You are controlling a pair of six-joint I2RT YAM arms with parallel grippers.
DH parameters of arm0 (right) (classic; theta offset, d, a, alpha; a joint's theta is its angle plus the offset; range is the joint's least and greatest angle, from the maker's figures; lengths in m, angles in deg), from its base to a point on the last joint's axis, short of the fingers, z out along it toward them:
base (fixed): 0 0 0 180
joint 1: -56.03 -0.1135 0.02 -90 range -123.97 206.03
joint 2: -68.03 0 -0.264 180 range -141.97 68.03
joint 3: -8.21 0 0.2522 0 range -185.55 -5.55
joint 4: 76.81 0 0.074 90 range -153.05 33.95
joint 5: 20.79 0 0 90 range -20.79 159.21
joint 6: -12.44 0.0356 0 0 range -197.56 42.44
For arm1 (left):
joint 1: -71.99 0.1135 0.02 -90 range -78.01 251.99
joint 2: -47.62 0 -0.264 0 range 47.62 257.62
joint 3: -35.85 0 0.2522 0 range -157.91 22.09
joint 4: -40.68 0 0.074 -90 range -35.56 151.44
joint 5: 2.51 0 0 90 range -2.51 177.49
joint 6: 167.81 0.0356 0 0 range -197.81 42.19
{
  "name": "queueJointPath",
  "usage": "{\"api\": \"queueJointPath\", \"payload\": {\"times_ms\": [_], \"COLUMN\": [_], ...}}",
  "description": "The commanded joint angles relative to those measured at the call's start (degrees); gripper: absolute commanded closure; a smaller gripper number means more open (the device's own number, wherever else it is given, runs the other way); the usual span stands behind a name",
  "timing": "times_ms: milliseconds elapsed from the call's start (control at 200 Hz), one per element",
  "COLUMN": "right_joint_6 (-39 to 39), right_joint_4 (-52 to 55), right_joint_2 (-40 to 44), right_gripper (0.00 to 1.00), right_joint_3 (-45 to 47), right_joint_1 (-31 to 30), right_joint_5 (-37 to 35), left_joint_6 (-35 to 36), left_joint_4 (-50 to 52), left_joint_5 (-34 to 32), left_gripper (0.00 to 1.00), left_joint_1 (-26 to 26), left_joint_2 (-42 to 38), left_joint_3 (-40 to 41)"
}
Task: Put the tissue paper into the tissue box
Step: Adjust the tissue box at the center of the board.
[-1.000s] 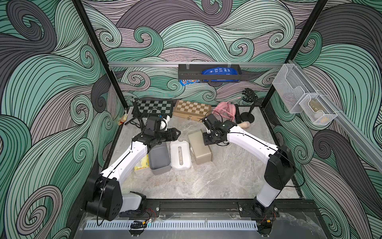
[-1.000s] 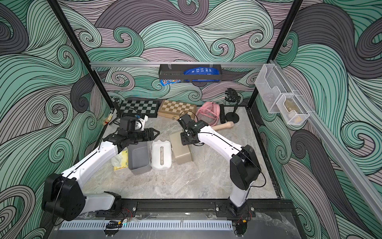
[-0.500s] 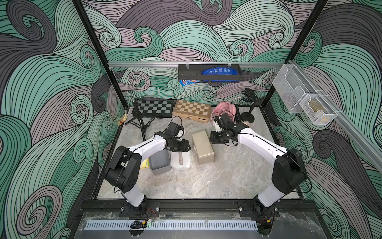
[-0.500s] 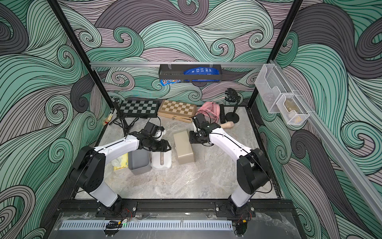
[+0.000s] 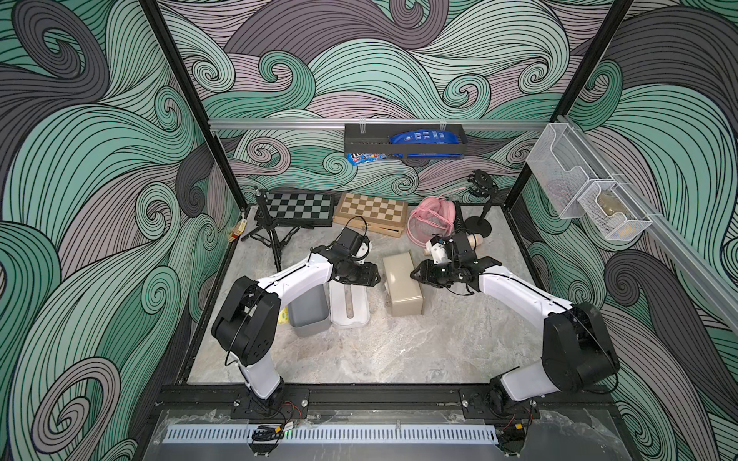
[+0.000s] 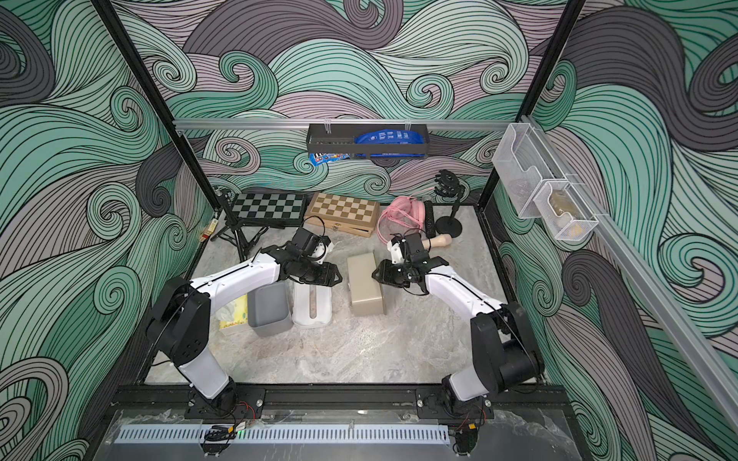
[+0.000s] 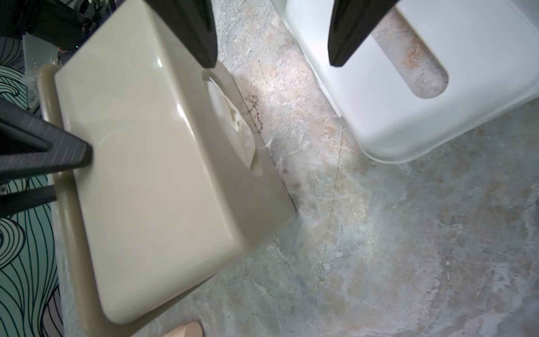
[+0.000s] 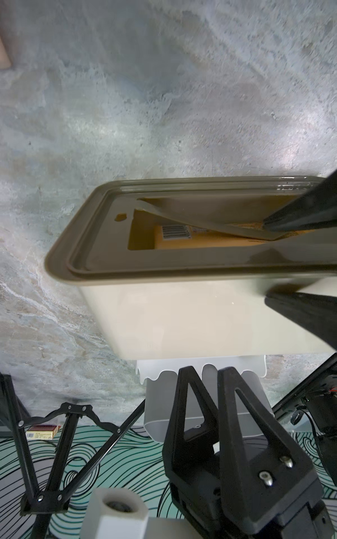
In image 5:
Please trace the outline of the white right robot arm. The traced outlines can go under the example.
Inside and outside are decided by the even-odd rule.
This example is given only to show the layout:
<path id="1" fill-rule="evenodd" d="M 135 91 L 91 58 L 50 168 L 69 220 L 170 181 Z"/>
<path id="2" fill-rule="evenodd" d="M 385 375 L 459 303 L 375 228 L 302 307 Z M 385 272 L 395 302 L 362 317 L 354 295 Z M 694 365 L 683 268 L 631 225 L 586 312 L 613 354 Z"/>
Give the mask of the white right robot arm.
<path id="1" fill-rule="evenodd" d="M 511 308 L 542 334 L 541 358 L 491 380 L 498 411 L 555 393 L 605 393 L 596 385 L 613 378 L 620 362 L 603 316 L 590 303 L 574 303 L 519 278 L 493 257 L 478 257 L 465 232 L 437 234 L 425 244 L 429 256 L 411 278 L 435 288 L 464 284 L 468 294 L 487 295 Z"/>

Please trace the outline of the grey tissue box base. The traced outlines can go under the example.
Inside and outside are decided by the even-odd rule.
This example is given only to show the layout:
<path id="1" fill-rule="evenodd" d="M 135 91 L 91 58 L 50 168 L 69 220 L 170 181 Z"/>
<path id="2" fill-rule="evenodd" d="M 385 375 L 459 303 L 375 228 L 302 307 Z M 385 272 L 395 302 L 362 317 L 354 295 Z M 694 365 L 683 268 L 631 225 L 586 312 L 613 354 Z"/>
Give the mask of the grey tissue box base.
<path id="1" fill-rule="evenodd" d="M 288 322 L 301 338 L 326 332 L 332 326 L 332 321 L 324 286 L 315 286 L 290 303 Z"/>

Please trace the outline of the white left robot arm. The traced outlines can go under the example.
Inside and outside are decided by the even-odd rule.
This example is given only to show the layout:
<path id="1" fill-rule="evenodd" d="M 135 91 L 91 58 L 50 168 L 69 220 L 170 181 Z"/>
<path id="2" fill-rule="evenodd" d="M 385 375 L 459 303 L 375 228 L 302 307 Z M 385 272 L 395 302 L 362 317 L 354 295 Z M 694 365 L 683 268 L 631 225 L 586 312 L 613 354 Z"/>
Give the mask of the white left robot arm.
<path id="1" fill-rule="evenodd" d="M 251 394 L 267 401 L 284 380 L 270 355 L 282 309 L 315 287 L 340 284 L 374 287 L 380 280 L 373 262 L 355 261 L 325 246 L 281 272 L 232 285 L 211 326 L 211 336 L 234 359 Z"/>

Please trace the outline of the yellow tissue paper pack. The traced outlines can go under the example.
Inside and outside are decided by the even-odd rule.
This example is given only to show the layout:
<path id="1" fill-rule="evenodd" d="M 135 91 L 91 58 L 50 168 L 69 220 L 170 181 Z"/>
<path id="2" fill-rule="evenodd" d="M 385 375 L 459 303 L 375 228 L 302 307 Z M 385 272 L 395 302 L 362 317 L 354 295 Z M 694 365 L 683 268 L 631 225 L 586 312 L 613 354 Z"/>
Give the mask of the yellow tissue paper pack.
<path id="1" fill-rule="evenodd" d="M 288 324 L 288 323 L 289 323 L 288 309 L 286 307 L 284 307 L 281 310 L 281 312 L 280 312 L 279 319 L 278 319 L 278 324 L 279 325 L 285 325 L 285 324 Z"/>

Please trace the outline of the white tissue box lid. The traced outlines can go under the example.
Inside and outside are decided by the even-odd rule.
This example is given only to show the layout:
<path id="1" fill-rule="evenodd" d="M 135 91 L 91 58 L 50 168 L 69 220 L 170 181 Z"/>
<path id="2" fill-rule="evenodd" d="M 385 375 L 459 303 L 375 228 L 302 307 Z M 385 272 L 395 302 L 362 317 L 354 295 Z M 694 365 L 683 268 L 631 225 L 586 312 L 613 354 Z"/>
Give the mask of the white tissue box lid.
<path id="1" fill-rule="evenodd" d="M 342 330 L 363 328 L 368 325 L 371 312 L 367 290 L 364 286 L 329 283 L 332 324 Z"/>

